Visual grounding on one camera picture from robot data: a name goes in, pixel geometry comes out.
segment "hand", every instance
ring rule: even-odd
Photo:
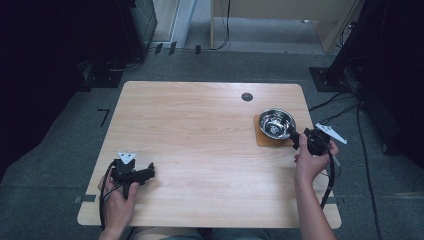
[[[296,163],[295,181],[305,181],[312,184],[315,177],[325,169],[330,162],[328,154],[312,156],[308,151],[307,137],[302,133],[299,137],[299,154],[294,156]],[[336,144],[330,140],[330,152],[336,155],[339,152]]]
[[[111,172],[106,179],[106,185],[104,194],[106,195],[110,192],[115,183],[111,178]],[[103,185],[103,180],[100,181],[98,188],[101,189]],[[131,222],[131,219],[134,214],[135,198],[137,195],[139,184],[133,183],[130,186],[128,191],[128,199],[125,200],[122,193],[117,189],[112,191],[109,195],[109,198],[104,201],[104,220],[105,220],[105,229],[100,235],[99,239],[119,239],[125,228]]]

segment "metal bowl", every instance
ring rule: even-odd
[[[296,129],[293,117],[288,112],[278,108],[267,109],[259,116],[259,126],[262,132],[273,139],[289,138],[288,124]]]

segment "gray carpet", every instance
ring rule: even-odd
[[[334,93],[318,93],[309,74],[311,66],[329,66],[331,55],[166,50],[124,73],[118,89],[77,93],[51,127],[44,141],[13,164],[0,186],[0,239],[96,239],[98,227],[77,223],[85,193],[123,83],[130,80],[298,83],[309,107]],[[336,101],[311,112],[313,122],[356,104],[355,98]],[[104,112],[111,109],[103,127]],[[424,239],[424,204],[419,196],[398,193],[424,191],[424,170],[403,156],[381,151],[378,132],[365,111],[359,114],[375,192],[383,239]],[[348,139],[339,144],[343,171],[334,193],[342,226],[340,239],[377,239],[364,154],[358,134],[356,109],[331,125]],[[298,229],[272,229],[275,239],[300,239]]]

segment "black dot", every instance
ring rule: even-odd
[[[253,95],[252,94],[250,94],[250,93],[243,93],[242,95],[241,95],[241,99],[243,99],[244,101],[246,101],[246,102],[250,102],[250,101],[252,101],[252,99],[253,99]]]

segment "wooden table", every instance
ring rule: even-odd
[[[211,48],[214,48],[215,17],[227,17],[228,1],[211,0]],[[324,51],[329,52],[354,16],[360,1],[231,0],[230,17],[313,20],[317,37]]]
[[[255,137],[253,117],[272,107],[288,111],[298,130],[312,126],[296,84],[127,82],[86,194],[99,195],[118,151],[135,152],[136,169],[153,162],[156,176],[139,190],[133,226],[296,228],[297,151],[259,147]],[[327,181],[314,183],[319,199]],[[341,225],[336,204],[325,214]],[[78,222],[100,225],[98,197],[82,203]]]

